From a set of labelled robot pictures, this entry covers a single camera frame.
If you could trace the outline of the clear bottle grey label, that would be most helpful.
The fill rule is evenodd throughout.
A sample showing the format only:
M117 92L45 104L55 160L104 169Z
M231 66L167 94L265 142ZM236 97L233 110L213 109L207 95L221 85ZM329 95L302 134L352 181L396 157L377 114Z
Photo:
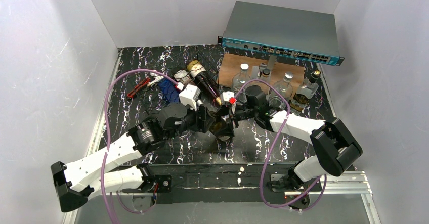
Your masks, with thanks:
M236 75L233 76L231 82L231 89L234 94L238 93L241 87L250 81L250 76L248 74L249 65L243 63L240 65L240 71Z

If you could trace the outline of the blue square glass bottle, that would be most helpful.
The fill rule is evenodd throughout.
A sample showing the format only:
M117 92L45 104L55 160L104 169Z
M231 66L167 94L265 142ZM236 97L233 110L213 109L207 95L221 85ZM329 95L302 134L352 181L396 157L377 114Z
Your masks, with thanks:
M156 84L162 92L167 103L179 103L179 91L176 86L167 78L157 75L151 85Z

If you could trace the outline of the clear bottle gold label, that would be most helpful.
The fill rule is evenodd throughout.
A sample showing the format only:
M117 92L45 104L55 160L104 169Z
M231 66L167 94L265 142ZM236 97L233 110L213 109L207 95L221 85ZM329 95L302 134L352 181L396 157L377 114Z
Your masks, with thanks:
M321 76L320 70L314 70L310 77L305 78L297 88L296 93L292 96L290 102L291 110L295 114L300 114L314 96L319 85L317 83Z

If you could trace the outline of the dark bottle brown label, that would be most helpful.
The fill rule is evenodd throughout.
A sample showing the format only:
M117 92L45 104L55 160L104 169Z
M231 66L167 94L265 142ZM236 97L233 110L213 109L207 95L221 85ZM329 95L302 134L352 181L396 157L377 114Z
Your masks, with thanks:
M229 115L217 116L209 131L219 140L228 141L235 136L234 123Z

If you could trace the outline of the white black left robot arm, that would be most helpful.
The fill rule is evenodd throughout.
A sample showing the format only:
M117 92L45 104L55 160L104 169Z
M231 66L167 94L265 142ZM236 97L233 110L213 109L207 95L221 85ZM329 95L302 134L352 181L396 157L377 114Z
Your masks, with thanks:
M116 168L162 148L185 131L207 132L215 120L216 114L205 105L194 110L181 103L170 103L130 128L109 147L74 162L53 163L50 169L60 210L67 213L82 207L102 194L101 186L106 192L151 190L157 179L147 165L119 171Z

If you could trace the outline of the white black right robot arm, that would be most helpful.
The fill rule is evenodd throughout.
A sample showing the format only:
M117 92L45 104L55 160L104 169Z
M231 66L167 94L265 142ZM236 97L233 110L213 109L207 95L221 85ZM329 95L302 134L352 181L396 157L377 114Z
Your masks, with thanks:
M237 106L232 116L236 122L252 118L265 130L308 142L315 151L314 156L290 168L285 177L268 182L270 187L299 189L321 175L341 176L363 154L361 146L340 119L310 119L272 107L266 94L256 85L248 87L245 94L246 103Z

